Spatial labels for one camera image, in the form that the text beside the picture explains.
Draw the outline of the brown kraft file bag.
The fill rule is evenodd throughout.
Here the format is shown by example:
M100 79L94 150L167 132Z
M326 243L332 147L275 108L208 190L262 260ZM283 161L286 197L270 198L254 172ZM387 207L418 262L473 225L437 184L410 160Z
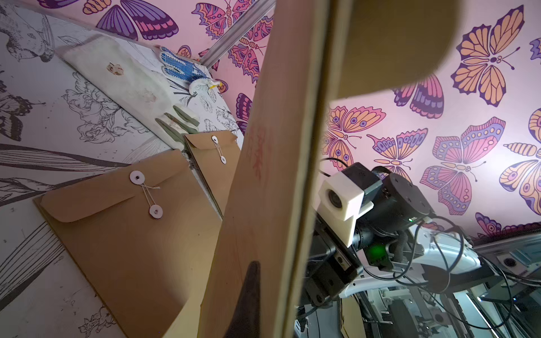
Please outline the brown kraft file bag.
M35 204L127 337L195 337L221 220L178 150Z

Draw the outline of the aluminium frame post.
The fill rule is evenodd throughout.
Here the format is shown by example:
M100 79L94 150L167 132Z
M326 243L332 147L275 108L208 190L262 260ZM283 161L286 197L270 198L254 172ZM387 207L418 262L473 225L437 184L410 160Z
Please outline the aluminium frame post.
M209 51L201 57L199 63L207 68L214 65L228 50L254 26L269 11L276 6L276 0L259 0L243 14L239 20L225 32L224 36L218 40Z

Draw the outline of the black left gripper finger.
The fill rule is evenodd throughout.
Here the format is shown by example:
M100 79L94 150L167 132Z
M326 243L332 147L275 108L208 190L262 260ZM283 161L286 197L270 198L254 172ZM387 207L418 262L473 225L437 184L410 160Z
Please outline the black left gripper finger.
M252 261L224 338L260 338L260 309L261 264Z

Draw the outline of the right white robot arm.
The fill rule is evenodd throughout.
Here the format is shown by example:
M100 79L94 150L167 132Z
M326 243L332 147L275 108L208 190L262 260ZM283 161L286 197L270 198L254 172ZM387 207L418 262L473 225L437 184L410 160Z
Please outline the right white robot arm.
M384 167L327 174L318 198L303 306L400 285L457 292L490 273L462 229L430 228L421 190Z

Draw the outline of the blue dotted knit glove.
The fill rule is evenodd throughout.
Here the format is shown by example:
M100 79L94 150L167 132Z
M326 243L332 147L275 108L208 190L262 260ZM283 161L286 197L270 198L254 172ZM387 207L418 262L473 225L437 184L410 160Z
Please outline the blue dotted knit glove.
M161 46L159 50L161 69L165 75L188 83L208 78L207 74L197 67L197 64L180 58L164 46Z

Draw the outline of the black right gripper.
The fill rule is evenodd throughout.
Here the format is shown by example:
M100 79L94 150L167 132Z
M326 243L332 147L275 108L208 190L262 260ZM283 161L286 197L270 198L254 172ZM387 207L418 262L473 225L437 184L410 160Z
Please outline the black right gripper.
M316 209L300 300L303 306L326 305L346 288L358 286L358 277L370 267L387 273L373 279L394 282L425 253L418 241L421 225L433 209L417 186L384 167L369 170L354 163L341 172L365 191L365 199L374 207L357 220L350 247L338 239Z

